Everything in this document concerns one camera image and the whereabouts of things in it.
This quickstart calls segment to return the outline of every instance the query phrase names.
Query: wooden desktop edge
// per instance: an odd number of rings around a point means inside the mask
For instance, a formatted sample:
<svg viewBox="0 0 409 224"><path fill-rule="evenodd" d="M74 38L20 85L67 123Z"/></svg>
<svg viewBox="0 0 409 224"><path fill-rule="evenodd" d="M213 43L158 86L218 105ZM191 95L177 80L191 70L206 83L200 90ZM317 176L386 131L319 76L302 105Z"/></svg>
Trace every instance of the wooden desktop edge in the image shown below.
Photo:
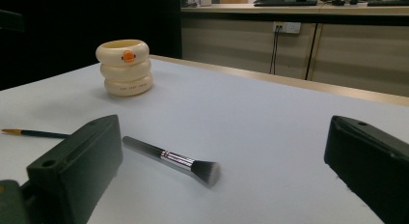
<svg viewBox="0 0 409 224"><path fill-rule="evenodd" d="M162 56L157 56L157 55L150 55L150 58L155 59L155 60L164 61L164 62L169 62L169 63L181 64L181 65L185 65L189 67L196 67L196 68L201 68L205 70L215 70L215 71L220 71L220 72L231 74L231 75L255 78L258 80L269 81L269 82L279 83L279 84L283 84L287 86L309 89L309 90L314 90L314 91L319 91L319 92L326 92L326 93L331 93L331 94L340 95L340 96L409 106L408 97L383 94L383 93L378 93L378 92L342 87L342 86L325 84L325 83L320 83L320 82L306 81L306 80L301 80L301 79L296 79L296 78L271 75L271 74L262 73L262 72L215 66L215 65L206 64L206 63L192 62L192 61L180 60L180 59L169 58L169 57L162 57Z"/></svg>

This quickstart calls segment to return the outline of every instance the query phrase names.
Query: power cord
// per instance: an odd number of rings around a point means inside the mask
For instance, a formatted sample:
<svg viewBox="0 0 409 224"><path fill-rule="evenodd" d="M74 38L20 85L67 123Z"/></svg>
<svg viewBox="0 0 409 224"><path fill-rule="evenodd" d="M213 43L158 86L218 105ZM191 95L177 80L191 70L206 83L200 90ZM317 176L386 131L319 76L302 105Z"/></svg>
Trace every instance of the power cord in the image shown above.
<svg viewBox="0 0 409 224"><path fill-rule="evenodd" d="M276 26L276 30L274 30L274 41L273 41L273 54L271 55L271 63L270 63L270 72L273 70L273 74L276 74L276 59L277 59L277 44L279 42L279 33L283 27L280 25Z"/></svg>

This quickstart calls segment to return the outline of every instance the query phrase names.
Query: tabletop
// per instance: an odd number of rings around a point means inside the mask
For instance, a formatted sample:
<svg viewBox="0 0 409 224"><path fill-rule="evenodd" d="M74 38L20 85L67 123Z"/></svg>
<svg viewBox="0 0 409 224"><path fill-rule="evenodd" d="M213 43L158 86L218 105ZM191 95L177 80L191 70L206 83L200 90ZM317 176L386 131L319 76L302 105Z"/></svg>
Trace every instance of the tabletop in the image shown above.
<svg viewBox="0 0 409 224"><path fill-rule="evenodd" d="M331 118L409 142L409 98L150 56L153 86L119 98L99 64L0 92L2 128L73 133L117 114L122 136L219 162L212 187L123 146L89 223L382 223L324 163ZM61 140L0 135L1 180Z"/></svg>

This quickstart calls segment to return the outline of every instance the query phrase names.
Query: wall socket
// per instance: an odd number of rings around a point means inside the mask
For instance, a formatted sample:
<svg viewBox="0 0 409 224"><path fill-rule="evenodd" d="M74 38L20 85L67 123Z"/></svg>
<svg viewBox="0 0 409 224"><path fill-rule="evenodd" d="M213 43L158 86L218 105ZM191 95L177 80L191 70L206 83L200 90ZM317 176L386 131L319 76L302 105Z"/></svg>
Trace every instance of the wall socket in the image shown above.
<svg viewBox="0 0 409 224"><path fill-rule="evenodd" d="M276 32L277 26L281 26L280 33L300 34L301 23L299 22L281 22L274 21L273 32Z"/></svg>

